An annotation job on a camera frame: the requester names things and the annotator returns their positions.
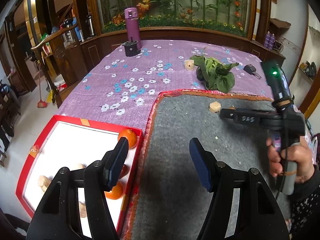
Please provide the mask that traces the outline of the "person right hand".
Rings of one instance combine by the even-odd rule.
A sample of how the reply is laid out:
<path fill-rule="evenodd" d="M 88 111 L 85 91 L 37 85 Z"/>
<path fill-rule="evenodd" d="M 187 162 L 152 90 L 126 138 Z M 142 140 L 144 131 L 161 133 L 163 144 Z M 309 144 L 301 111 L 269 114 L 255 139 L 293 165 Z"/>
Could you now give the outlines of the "person right hand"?
<path fill-rule="evenodd" d="M 268 147 L 267 156 L 271 176 L 276 177 L 282 174 L 283 167 L 280 161 L 285 157 L 288 161 L 297 163 L 296 183 L 305 183 L 313 176 L 315 168 L 312 163 L 312 152 L 304 137 L 300 137 L 298 145 L 290 146 L 281 153 L 278 153 L 273 147 L 271 138 L 267 139 L 266 146 Z"/>

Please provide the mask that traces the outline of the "patterned dark sleeve forearm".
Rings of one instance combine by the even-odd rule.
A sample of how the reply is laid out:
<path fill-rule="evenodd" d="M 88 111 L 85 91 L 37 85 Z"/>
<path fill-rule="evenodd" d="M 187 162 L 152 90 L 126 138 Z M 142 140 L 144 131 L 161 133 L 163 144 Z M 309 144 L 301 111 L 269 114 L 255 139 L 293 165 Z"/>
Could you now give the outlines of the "patterned dark sleeve forearm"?
<path fill-rule="evenodd" d="M 289 196 L 292 239 L 319 239 L 319 170 Z"/>

